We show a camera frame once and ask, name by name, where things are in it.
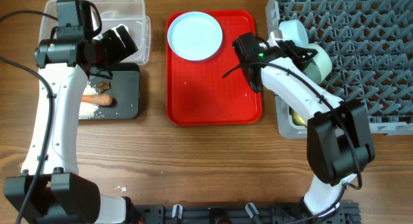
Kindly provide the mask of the blue bowl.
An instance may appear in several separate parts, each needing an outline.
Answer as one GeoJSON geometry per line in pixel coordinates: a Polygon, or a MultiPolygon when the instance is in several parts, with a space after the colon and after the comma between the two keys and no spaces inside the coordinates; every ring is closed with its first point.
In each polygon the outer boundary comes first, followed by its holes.
{"type": "Polygon", "coordinates": [[[293,41],[298,47],[308,45],[307,31],[299,20],[282,21],[279,24],[279,30],[284,41],[293,41]]]}

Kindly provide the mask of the green bowl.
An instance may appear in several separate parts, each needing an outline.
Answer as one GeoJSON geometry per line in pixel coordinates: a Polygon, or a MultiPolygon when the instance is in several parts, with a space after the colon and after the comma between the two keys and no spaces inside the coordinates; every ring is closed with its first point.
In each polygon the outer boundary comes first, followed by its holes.
{"type": "Polygon", "coordinates": [[[314,49],[317,54],[310,60],[303,73],[316,84],[321,84],[332,71],[332,61],[325,50],[317,44],[308,44],[306,49],[314,49]]]}

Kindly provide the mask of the dark brown food scrap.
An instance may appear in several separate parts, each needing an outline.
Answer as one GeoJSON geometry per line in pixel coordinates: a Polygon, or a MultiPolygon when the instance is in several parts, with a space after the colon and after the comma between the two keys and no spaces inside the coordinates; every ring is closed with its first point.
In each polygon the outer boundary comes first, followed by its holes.
{"type": "Polygon", "coordinates": [[[96,85],[96,91],[99,92],[100,94],[104,93],[107,90],[110,90],[111,88],[111,83],[109,81],[100,81],[96,85]]]}

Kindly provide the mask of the orange carrot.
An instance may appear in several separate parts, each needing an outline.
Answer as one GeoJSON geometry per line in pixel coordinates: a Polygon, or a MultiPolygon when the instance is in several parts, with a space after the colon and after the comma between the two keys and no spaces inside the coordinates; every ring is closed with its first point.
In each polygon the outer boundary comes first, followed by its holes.
{"type": "Polygon", "coordinates": [[[113,98],[108,94],[83,95],[81,101],[93,105],[110,106],[113,98]]]}

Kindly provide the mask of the yellow plastic cup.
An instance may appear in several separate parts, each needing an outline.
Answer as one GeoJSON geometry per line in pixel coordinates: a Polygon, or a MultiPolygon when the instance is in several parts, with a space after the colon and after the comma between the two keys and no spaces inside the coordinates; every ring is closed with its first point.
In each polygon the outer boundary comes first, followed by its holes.
{"type": "Polygon", "coordinates": [[[306,121],[292,108],[289,108],[290,115],[292,116],[293,124],[297,126],[306,126],[306,121]]]}

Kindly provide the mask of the white rice pile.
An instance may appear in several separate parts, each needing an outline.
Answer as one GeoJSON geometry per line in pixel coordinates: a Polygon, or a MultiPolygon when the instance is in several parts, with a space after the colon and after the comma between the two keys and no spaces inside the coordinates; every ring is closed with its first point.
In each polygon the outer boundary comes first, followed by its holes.
{"type": "MultiPolygon", "coordinates": [[[[96,90],[95,86],[91,86],[90,83],[87,84],[83,95],[84,96],[89,96],[89,95],[98,95],[99,92],[96,90]]],[[[81,102],[80,108],[79,108],[79,119],[91,119],[95,117],[97,109],[99,108],[98,105],[91,104],[91,103],[85,103],[81,102]]]]}

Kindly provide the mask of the white round plate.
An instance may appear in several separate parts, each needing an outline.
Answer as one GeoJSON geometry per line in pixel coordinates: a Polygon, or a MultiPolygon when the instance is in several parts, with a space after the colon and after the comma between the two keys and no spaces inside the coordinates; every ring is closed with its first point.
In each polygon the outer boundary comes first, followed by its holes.
{"type": "Polygon", "coordinates": [[[218,21],[207,13],[186,12],[171,22],[167,41],[180,58],[203,61],[220,49],[223,30],[218,21]]]}

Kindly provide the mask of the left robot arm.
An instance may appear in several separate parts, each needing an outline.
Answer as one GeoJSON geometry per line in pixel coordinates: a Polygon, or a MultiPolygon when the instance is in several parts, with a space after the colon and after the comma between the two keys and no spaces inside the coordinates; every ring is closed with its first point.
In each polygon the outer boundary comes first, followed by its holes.
{"type": "Polygon", "coordinates": [[[99,17],[87,0],[59,0],[50,37],[35,50],[40,82],[35,129],[17,177],[5,179],[4,195],[17,222],[144,223],[128,197],[102,195],[79,176],[76,156],[79,108],[89,76],[111,79],[112,69],[137,47],[123,26],[94,28],[99,17]]]}

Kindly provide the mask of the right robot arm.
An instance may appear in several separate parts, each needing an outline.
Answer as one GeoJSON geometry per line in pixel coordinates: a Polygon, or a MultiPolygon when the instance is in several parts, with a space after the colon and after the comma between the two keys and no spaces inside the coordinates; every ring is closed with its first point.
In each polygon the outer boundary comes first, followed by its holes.
{"type": "Polygon", "coordinates": [[[346,188],[362,188],[361,172],[376,156],[366,108],[357,99],[345,101],[327,92],[304,73],[331,63],[321,57],[322,48],[264,40],[252,32],[240,35],[232,48],[250,88],[272,91],[305,122],[314,178],[303,201],[312,218],[328,216],[346,188]]]}

